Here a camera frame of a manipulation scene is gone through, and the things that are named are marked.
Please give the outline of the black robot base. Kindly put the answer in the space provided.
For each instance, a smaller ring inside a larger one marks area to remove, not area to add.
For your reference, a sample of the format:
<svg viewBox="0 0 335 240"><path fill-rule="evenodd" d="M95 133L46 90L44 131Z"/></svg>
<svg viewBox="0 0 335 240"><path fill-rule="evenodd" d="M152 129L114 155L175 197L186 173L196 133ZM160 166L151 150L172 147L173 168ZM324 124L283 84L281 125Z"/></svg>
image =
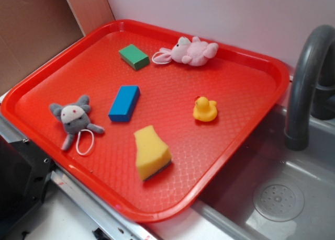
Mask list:
<svg viewBox="0 0 335 240"><path fill-rule="evenodd" d="M33 141L1 138L1 221L44 202L52 167L53 160Z"/></svg>

